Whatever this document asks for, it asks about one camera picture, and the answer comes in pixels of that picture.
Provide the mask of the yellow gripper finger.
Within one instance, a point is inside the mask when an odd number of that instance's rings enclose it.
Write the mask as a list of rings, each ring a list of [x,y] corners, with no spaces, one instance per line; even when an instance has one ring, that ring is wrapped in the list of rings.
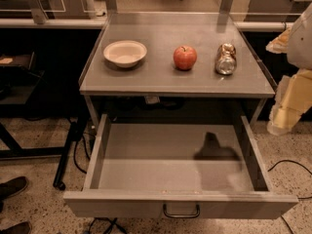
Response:
[[[289,133],[311,107],[312,71],[299,69],[292,77],[283,76],[278,84],[267,131],[274,136]]]
[[[283,33],[270,41],[265,49],[273,54],[285,54],[288,51],[291,29],[287,28]]]

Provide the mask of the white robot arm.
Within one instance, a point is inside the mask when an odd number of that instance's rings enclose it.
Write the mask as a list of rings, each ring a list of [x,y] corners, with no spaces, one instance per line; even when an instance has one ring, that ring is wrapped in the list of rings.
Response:
[[[312,5],[266,46],[274,54],[286,54],[288,63],[297,68],[292,77],[279,82],[267,131],[280,136],[292,130],[301,116],[312,107]]]

